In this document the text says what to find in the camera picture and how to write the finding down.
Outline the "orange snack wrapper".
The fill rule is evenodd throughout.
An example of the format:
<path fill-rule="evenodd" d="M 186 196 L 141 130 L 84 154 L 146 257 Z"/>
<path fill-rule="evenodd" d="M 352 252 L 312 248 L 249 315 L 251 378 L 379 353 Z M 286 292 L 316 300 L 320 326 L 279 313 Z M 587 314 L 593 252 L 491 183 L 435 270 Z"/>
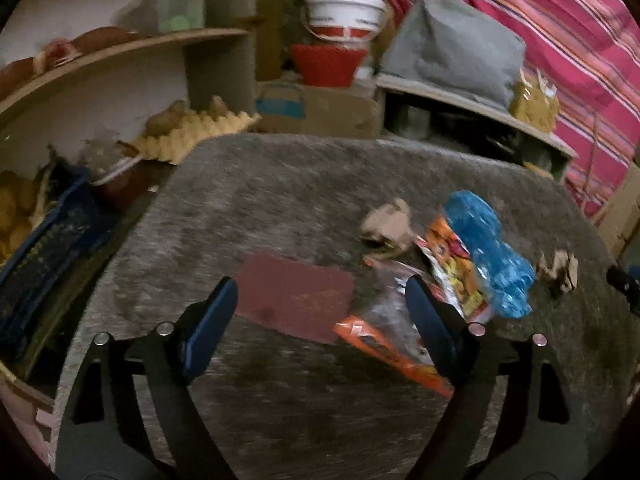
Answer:
<path fill-rule="evenodd" d="M 351 314 L 334 325 L 334 332 L 351 346 L 393 367 L 405 378 L 445 398 L 452 396 L 447 379 L 437 374 L 406 307 L 405 290 L 413 275 L 424 279 L 436 299 L 455 302 L 454 291 L 440 271 L 420 270 L 397 260 L 363 258 L 375 273 L 381 293 L 360 315 Z"/>

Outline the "red plastic basin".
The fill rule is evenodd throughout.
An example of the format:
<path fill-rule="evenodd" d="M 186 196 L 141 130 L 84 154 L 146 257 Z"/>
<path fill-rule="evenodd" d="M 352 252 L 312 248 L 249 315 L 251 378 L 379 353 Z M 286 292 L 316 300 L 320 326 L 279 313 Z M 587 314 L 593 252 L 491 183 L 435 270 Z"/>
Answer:
<path fill-rule="evenodd" d="M 335 44 L 292 44 L 291 58 L 306 86 L 348 88 L 354 73 L 368 55 L 366 49 Z"/>

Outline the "small brown paper scrap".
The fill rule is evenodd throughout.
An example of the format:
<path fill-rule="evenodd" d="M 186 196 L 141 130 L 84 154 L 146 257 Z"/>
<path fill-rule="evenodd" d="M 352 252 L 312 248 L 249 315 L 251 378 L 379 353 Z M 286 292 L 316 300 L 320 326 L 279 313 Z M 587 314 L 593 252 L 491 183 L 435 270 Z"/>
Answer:
<path fill-rule="evenodd" d="M 537 278 L 546 282 L 555 295 L 572 292 L 578 286 L 578 259 L 564 249 L 556 250 L 550 260 L 542 252 L 536 264 Z"/>

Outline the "egg carton tray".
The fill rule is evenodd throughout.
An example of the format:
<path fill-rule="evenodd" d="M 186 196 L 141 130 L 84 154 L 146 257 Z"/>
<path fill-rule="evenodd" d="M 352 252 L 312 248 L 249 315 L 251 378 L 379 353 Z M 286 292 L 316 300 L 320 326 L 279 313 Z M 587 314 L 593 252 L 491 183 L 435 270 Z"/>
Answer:
<path fill-rule="evenodd" d="M 180 165 L 198 144 L 208 139 L 245 132 L 262 120 L 259 114 L 247 112 L 227 112 L 213 118 L 209 114 L 189 114 L 181 119 L 180 125 L 163 136 L 138 136 L 132 145 L 143 159 Z"/>

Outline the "brown crumpled paper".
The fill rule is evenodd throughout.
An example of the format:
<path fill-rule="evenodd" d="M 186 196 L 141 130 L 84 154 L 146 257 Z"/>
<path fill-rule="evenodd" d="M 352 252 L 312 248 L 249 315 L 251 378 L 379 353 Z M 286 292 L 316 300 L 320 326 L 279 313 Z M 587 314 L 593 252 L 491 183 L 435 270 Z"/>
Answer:
<path fill-rule="evenodd" d="M 408 252 L 416 233 L 411 227 L 411 210 L 402 198 L 383 204 L 368 212 L 360 224 L 359 237 L 376 248 L 371 258 L 396 258 Z"/>

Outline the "pink striped cloth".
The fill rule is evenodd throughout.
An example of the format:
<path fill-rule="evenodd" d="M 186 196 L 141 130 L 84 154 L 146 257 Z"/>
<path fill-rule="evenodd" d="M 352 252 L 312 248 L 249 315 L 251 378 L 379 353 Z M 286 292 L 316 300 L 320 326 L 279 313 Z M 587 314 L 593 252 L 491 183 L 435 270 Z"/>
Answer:
<path fill-rule="evenodd" d="M 525 70 L 558 90 L 556 134 L 577 154 L 570 194 L 594 216 L 639 144 L 639 27 L 623 0 L 462 0 L 518 34 Z"/>

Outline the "grey cushion bag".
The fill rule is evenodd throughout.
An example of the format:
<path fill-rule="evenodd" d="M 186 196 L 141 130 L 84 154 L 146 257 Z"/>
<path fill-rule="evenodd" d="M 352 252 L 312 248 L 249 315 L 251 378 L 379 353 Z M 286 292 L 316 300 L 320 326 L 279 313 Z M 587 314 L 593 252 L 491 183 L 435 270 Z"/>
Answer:
<path fill-rule="evenodd" d="M 381 58 L 381 72 L 507 110 L 525 41 L 462 0 L 416 0 Z"/>

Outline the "cardboard box with blue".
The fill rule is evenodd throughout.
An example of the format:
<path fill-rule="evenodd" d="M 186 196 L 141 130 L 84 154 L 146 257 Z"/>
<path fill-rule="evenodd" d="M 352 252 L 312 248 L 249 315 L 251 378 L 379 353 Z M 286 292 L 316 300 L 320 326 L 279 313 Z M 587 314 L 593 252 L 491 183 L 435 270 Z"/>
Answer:
<path fill-rule="evenodd" d="M 322 88 L 284 81 L 256 84 L 256 110 L 264 133 L 370 140 L 381 131 L 382 112 L 373 89 Z"/>

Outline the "wicker utensil box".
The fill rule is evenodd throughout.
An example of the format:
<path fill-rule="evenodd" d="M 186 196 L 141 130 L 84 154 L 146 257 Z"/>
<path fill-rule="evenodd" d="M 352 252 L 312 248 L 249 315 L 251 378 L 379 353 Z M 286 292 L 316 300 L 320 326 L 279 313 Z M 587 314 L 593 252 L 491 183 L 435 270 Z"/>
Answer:
<path fill-rule="evenodd" d="M 511 115 L 527 125 L 543 132 L 554 133 L 560 111 L 558 90 L 541 73 L 528 74 L 520 70 L 520 79 L 514 87 L 510 105 Z"/>

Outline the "grey low shelf table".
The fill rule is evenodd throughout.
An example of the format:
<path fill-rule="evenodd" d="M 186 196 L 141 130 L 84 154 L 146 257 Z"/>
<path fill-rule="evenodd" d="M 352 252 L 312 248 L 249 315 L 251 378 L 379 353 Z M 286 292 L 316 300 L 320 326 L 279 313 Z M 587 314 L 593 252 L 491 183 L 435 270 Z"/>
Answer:
<path fill-rule="evenodd" d="M 432 84 L 380 73 L 376 97 L 384 132 L 400 138 L 529 167 L 559 182 L 577 158 L 556 134 Z"/>

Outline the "wooden wall shelf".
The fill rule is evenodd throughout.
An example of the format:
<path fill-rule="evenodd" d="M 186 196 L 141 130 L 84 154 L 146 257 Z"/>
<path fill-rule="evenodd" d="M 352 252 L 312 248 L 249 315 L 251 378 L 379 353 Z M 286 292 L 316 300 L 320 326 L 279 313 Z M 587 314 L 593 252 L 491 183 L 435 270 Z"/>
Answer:
<path fill-rule="evenodd" d="M 139 0 L 17 0 L 1 15 L 1 58 L 28 58 L 57 39 L 115 25 Z M 177 100 L 205 110 L 221 96 L 254 110 L 256 0 L 205 0 L 202 29 L 143 34 L 52 68 L 1 102 L 1 167 L 33 176 L 48 149 L 75 157 L 110 129 L 124 140 Z"/>

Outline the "white plastic bucket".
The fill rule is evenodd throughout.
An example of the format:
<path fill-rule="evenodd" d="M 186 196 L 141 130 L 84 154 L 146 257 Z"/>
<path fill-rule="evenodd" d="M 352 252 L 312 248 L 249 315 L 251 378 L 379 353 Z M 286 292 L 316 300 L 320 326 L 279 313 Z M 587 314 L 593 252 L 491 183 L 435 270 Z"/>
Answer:
<path fill-rule="evenodd" d="M 388 19 L 386 0 L 305 0 L 300 18 L 323 41 L 373 40 Z"/>

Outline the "blue plastic bag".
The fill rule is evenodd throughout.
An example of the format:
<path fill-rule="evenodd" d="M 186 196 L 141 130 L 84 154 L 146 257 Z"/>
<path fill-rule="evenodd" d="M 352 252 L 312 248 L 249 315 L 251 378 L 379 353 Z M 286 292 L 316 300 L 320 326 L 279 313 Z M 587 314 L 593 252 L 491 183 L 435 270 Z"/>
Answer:
<path fill-rule="evenodd" d="M 527 259 L 502 237 L 502 224 L 491 206 L 471 191 L 452 193 L 446 219 L 471 255 L 480 289 L 502 318 L 518 320 L 532 312 L 529 289 L 536 273 Z"/>

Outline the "maroon cloth patch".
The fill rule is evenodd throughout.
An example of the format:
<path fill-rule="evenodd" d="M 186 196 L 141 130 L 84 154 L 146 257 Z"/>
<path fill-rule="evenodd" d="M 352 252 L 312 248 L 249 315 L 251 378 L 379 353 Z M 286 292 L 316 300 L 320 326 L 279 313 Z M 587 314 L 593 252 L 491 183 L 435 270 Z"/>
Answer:
<path fill-rule="evenodd" d="M 281 334 L 318 344 L 335 344 L 334 325 L 348 315 L 355 280 L 329 266 L 255 252 L 235 278 L 236 313 Z"/>

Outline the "colourful snack packet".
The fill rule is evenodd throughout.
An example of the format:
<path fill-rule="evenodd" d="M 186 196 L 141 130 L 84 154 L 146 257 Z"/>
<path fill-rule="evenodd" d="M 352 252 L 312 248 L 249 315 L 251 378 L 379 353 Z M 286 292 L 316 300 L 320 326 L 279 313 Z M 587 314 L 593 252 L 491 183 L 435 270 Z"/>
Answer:
<path fill-rule="evenodd" d="M 439 214 L 423 236 L 414 239 L 431 265 L 432 277 L 442 291 L 440 296 L 451 304 L 468 323 L 486 325 L 494 316 L 480 282 L 476 267 L 460 237 Z"/>

